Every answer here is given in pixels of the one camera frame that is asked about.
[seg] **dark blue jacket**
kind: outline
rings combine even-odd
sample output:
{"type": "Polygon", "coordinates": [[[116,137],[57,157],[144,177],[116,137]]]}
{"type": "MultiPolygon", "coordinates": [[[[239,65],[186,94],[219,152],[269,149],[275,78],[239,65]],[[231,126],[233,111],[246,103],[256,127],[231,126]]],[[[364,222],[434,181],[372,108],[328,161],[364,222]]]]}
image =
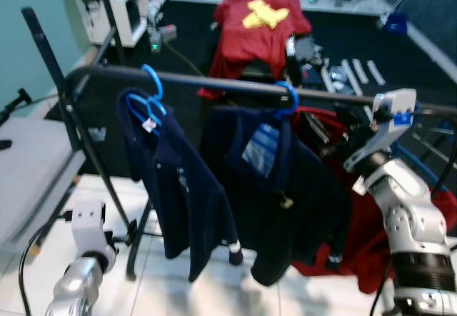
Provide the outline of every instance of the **dark blue jacket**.
{"type": "MultiPolygon", "coordinates": [[[[224,189],[185,136],[174,111],[166,108],[157,137],[145,131],[128,109],[125,102],[128,93],[144,98],[149,95],[138,89],[123,91],[117,114],[125,135],[131,178],[143,181],[156,209],[165,256],[175,258],[190,246],[191,282],[222,240],[231,244],[230,263],[240,264],[243,256],[224,189]]],[[[142,115],[147,115],[140,103],[133,105],[142,115]]]]}
{"type": "Polygon", "coordinates": [[[293,134],[289,120],[279,120],[275,114],[216,108],[206,122],[200,147],[226,189],[242,247],[257,251],[251,272],[263,285],[275,283],[293,260],[312,264],[321,243],[330,244],[328,266],[336,268],[351,218],[351,201],[333,173],[293,134]],[[242,158],[262,123],[279,130],[267,178],[242,158]]]}

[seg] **dark carpet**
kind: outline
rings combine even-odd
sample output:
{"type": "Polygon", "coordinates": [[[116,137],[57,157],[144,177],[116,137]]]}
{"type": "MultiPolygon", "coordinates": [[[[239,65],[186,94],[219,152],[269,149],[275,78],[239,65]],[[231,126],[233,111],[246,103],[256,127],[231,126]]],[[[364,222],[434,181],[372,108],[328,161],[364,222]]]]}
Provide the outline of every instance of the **dark carpet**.
{"type": "MultiPolygon", "coordinates": [[[[167,1],[162,7],[164,19],[161,24],[175,24],[178,38],[171,45],[189,58],[205,75],[219,39],[218,31],[211,31],[213,22],[213,4],[195,4],[189,2],[167,1]]],[[[405,36],[387,34],[376,28],[376,19],[369,16],[349,16],[307,12],[306,17],[313,25],[313,36],[316,43],[324,47],[325,56],[331,63],[340,65],[341,59],[359,58],[361,61],[374,60],[379,71],[388,82],[380,87],[373,84],[362,85],[366,95],[392,90],[401,87],[413,87],[418,91],[420,101],[454,106],[457,99],[456,85],[441,71],[430,58],[405,36]]],[[[126,49],[127,65],[139,67],[147,63],[158,71],[168,71],[195,75],[180,58],[171,53],[165,46],[158,54],[149,51],[149,41],[145,34],[134,49],[126,49]]],[[[109,49],[106,55],[109,63],[118,63],[116,52],[109,49]]],[[[122,148],[121,131],[114,111],[116,97],[127,86],[139,86],[154,92],[154,85],[138,85],[135,82],[118,82],[92,78],[86,87],[84,97],[78,104],[78,110],[87,127],[106,127],[106,140],[96,146],[103,158],[108,172],[113,176],[128,176],[129,172],[122,148]]],[[[197,88],[175,83],[164,83],[164,102],[172,106],[177,118],[195,146],[199,144],[201,128],[211,108],[225,101],[211,102],[196,96],[197,88]]],[[[237,104],[251,107],[278,106],[278,98],[266,96],[234,96],[229,98],[237,104]]],[[[322,103],[304,101],[303,104],[325,106],[322,103]]],[[[57,108],[47,118],[60,119],[57,108]]],[[[427,126],[435,124],[426,121],[427,126]]],[[[402,143],[415,154],[425,150],[405,136],[402,143]]],[[[427,164],[437,173],[443,167],[436,157],[431,157],[427,164]]],[[[90,162],[86,162],[81,173],[96,173],[90,162]]],[[[456,175],[446,184],[455,191],[456,175]]]]}

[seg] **white cabinet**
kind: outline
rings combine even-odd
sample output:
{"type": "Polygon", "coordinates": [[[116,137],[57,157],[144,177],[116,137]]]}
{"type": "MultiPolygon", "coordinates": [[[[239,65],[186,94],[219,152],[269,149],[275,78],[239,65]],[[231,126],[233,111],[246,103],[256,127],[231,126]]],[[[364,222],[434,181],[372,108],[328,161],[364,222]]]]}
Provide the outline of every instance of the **white cabinet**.
{"type": "MultiPolygon", "coordinates": [[[[121,38],[122,46],[134,47],[146,30],[146,18],[149,15],[150,0],[109,0],[113,9],[114,19],[121,38]],[[140,22],[134,25],[129,21],[129,7],[134,4],[138,7],[140,22]]],[[[156,9],[165,0],[151,0],[156,9]]],[[[93,44],[102,44],[108,35],[110,26],[108,16],[102,0],[93,0],[85,6],[82,0],[76,0],[79,13],[81,14],[84,28],[89,40],[93,44]]]]}

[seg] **navy jacket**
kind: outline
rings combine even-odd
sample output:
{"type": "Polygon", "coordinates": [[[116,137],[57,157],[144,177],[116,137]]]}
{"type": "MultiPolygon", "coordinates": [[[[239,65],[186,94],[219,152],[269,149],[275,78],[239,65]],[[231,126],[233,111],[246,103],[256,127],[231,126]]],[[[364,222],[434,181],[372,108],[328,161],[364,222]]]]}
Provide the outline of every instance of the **navy jacket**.
{"type": "Polygon", "coordinates": [[[336,268],[351,218],[351,201],[333,173],[293,134],[289,119],[278,120],[275,113],[216,108],[200,147],[226,189],[241,245],[257,251],[251,272],[263,285],[275,283],[293,260],[312,263],[321,243],[331,246],[328,266],[336,268]],[[242,158],[261,123],[279,130],[267,178],[242,158]]]}
{"type": "MultiPolygon", "coordinates": [[[[243,260],[233,215],[224,189],[191,145],[174,111],[166,107],[160,137],[148,133],[130,112],[125,95],[149,95],[138,89],[121,93],[117,114],[125,135],[131,178],[142,180],[164,237],[165,256],[175,258],[190,246],[189,281],[194,281],[208,262],[212,250],[226,240],[230,263],[243,260]]],[[[133,103],[146,116],[140,103],[133,103]]]]}

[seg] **teal wall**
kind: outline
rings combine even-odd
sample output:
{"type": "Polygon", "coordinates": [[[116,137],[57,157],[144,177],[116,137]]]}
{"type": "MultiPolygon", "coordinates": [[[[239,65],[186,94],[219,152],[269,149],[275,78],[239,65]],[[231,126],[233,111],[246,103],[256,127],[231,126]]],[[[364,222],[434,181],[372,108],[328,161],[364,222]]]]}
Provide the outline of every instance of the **teal wall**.
{"type": "Polygon", "coordinates": [[[35,10],[64,73],[91,46],[74,0],[0,0],[0,108],[21,87],[39,98],[53,86],[22,17],[25,6],[35,10]]]}

